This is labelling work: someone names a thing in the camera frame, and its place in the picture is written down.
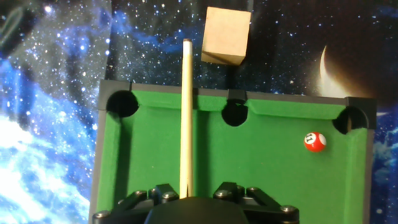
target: table frame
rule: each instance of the table frame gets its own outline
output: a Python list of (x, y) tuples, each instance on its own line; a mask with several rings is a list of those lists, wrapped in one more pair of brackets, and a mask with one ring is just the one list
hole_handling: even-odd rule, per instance
[[(101, 80), (99, 85), (99, 100), (98, 100), (98, 130), (96, 138), (95, 149), (95, 164), (93, 171), (93, 181), (91, 187), (90, 198), (90, 211), (89, 211), (89, 224), (92, 222), (92, 216), (96, 212), (97, 199), (98, 199), (98, 185), (100, 182), (100, 169), (103, 152), (103, 139), (104, 129), (106, 123), (106, 105), (110, 96), (119, 91), (158, 91), (164, 93), (178, 93), (181, 94), (181, 87), (179, 86), (162, 86), (162, 85), (147, 85), (136, 84), (129, 82), (121, 82), (114, 80)], [(368, 224), (370, 214), (370, 196), (371, 196), (371, 174), (373, 163), (373, 137), (376, 128), (377, 118), (377, 103), (374, 99), (367, 98), (327, 98), (319, 96), (302, 96), (302, 95), (281, 95), (272, 93), (255, 93), (244, 90), (211, 90), (194, 88), (193, 95), (206, 95), (206, 96), (222, 96), (226, 100), (233, 100), (238, 103), (244, 104), (248, 99), (257, 100), (277, 100), (277, 101), (292, 101), (299, 103), (321, 103), (332, 105), (352, 106), (363, 112), (366, 117), (367, 123), (365, 128), (368, 129), (368, 141), (366, 148), (366, 170), (365, 170), (365, 196), (364, 196), (364, 224)]]

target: wooden cue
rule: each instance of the wooden cue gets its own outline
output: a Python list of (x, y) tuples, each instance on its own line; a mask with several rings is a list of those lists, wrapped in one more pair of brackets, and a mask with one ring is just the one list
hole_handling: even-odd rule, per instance
[(184, 39), (181, 90), (180, 198), (193, 195), (192, 81), (192, 41)]

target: starry sky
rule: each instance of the starry sky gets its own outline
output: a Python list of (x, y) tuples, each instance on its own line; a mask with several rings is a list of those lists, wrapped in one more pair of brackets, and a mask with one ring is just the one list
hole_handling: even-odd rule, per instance
[[(247, 57), (241, 66), (200, 61), (208, 6), (252, 12)], [(66, 213), (66, 220), (84, 223), (86, 217), (78, 210), (88, 212), (101, 79), (178, 86), (181, 43), (190, 38), (195, 87), (319, 95), (320, 56), (327, 46), (333, 68), (389, 111), (379, 118), (376, 130), (380, 150), (375, 149), (371, 214), (373, 223), (396, 223), (397, 26), (397, 5), (389, 1), (0, 1), (0, 114), (6, 124), (17, 124), (16, 133), (46, 142), (34, 145), (46, 158), (37, 160), (38, 166), (57, 170), (50, 164), (60, 164), (66, 173), (56, 172), (54, 178), (76, 187), (76, 198), (81, 197), (58, 210)], [(25, 152), (2, 148), (17, 164), (26, 158), (21, 157)], [(3, 161), (7, 169), (10, 161)], [(21, 172), (26, 174), (24, 183), (37, 182), (41, 176), (26, 169)], [(42, 194), (43, 189), (33, 192)], [(7, 217), (15, 218), (13, 211), (20, 211), (21, 204), (12, 201), (16, 200), (0, 197), (0, 204), (7, 202)], [(54, 201), (39, 200), (45, 218), (25, 215), (30, 221), (15, 218), (16, 223), (57, 222), (48, 215), (58, 214), (50, 209)]]

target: cue tip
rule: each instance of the cue tip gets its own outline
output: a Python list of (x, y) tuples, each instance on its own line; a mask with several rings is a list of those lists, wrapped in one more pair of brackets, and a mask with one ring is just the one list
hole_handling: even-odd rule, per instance
[(183, 51), (183, 56), (192, 55), (192, 40), (191, 39), (184, 39), (182, 51)]

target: crescent moon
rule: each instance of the crescent moon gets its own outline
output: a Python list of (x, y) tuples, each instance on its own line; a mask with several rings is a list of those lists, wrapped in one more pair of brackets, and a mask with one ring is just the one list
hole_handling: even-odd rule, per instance
[(324, 97), (337, 97), (344, 98), (350, 96), (350, 94), (340, 85), (337, 80), (330, 76), (326, 69), (325, 62), (326, 46), (323, 49), (320, 62), (320, 79), (319, 79), (319, 90), (321, 96)]

